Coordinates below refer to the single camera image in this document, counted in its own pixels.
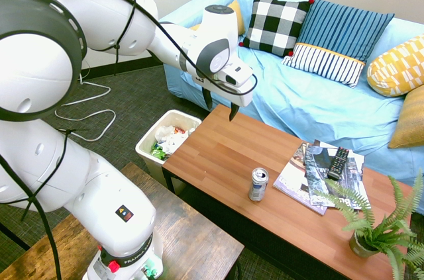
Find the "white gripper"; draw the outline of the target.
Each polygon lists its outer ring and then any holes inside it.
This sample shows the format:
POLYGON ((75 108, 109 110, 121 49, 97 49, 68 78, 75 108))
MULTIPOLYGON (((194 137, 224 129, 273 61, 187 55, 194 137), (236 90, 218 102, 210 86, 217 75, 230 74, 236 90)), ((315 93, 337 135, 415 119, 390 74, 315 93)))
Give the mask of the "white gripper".
POLYGON ((198 84, 202 86, 203 98, 208 110, 213 107, 212 92, 231 102, 229 113, 231 122, 239 108, 246 107, 252 100, 253 69, 242 60, 231 60, 221 70, 209 77, 199 72, 198 84))

